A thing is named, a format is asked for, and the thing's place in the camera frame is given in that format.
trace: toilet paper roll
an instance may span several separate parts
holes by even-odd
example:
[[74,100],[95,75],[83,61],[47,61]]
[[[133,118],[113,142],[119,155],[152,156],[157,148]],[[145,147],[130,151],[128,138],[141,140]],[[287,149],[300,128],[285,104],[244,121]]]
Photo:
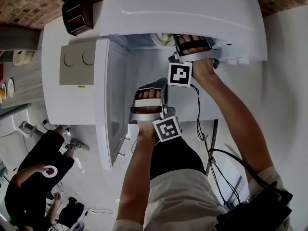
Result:
[[27,56],[27,51],[14,51],[13,53],[13,63],[15,66],[19,66],[24,63]]

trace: tiled floor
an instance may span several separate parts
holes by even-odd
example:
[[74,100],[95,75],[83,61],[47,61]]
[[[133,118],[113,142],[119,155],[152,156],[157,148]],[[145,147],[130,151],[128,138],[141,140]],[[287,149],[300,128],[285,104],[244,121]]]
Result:
[[[42,131],[43,127],[41,123],[46,118],[47,113],[44,103],[35,103],[26,111],[14,115],[16,124],[19,125],[23,120],[28,120],[30,124],[33,126],[36,125]],[[211,133],[211,121],[202,122],[201,126],[205,135]],[[182,127],[183,138],[194,150],[196,150],[204,162],[204,166],[206,166],[206,150],[204,143],[199,141],[197,137],[196,123],[182,123]],[[12,120],[0,121],[0,128],[1,132],[13,132]],[[132,156],[131,147],[138,133],[137,125],[130,128],[131,138],[129,141],[124,142],[121,149],[121,153],[125,154],[125,156],[118,156],[112,171],[103,170],[101,167],[95,126],[73,126],[70,129],[71,138],[77,138],[86,143],[90,147],[90,151],[75,152],[74,158],[78,158],[82,168],[78,167],[78,164],[75,163],[72,169],[63,178],[62,190],[64,194],[63,206],[61,209],[66,206],[68,197],[73,196],[79,202],[83,203],[85,208],[97,208],[99,209],[97,212],[110,212],[110,210],[113,212],[112,214],[93,214],[89,211],[84,219],[88,230],[111,230],[116,219],[118,200],[120,198],[124,175]],[[26,140],[28,150],[32,149],[35,142],[35,140]]]

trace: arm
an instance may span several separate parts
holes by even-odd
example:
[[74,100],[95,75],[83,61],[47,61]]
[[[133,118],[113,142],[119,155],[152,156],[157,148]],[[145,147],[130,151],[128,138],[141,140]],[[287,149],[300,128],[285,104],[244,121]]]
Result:
[[50,221],[53,222],[54,219],[56,218],[56,214],[57,214],[57,210],[59,207],[59,204],[61,202],[61,196],[60,194],[57,192],[56,196],[54,197],[54,202],[51,205],[51,207],[48,210],[48,213],[46,215],[46,218]]
[[36,172],[44,172],[46,171],[45,165],[37,164],[35,166],[24,168],[20,170],[16,175],[12,177],[11,183],[16,187],[21,187],[21,184],[24,183],[30,176],[32,176]]
[[[139,99],[159,98],[160,92],[155,90],[141,91]],[[154,113],[156,107],[140,108],[138,113]],[[150,169],[152,152],[156,139],[156,132],[152,122],[138,122],[139,134],[137,144],[131,161],[128,165],[121,197],[117,220],[132,220],[143,225],[145,210],[148,205],[150,193]]]
[[[198,40],[199,37],[193,36],[193,39]],[[190,37],[183,35],[180,43],[190,40]],[[191,54],[200,51],[204,51],[204,48],[190,49],[184,53]],[[220,108],[242,159],[256,173],[273,166],[259,125],[245,104],[216,75],[212,60],[194,62],[193,77]],[[246,175],[249,182],[252,178],[247,172]]]

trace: sneaker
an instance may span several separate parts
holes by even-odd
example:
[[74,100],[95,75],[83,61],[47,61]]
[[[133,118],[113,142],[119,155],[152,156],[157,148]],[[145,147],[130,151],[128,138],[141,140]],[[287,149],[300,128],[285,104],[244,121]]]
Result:
[[66,149],[73,149],[75,151],[87,151],[87,152],[89,151],[89,147],[86,144],[76,139],[71,139],[71,142],[67,144],[65,147]]

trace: white wall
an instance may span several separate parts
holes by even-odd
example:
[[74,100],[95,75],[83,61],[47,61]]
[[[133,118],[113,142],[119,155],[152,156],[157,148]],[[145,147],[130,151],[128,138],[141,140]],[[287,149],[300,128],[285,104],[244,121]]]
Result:
[[[286,189],[294,195],[291,226],[303,231],[308,226],[308,6],[269,16],[264,23],[269,60],[262,66],[260,103],[252,113]],[[236,149],[220,121],[216,147],[226,149],[224,143]]]

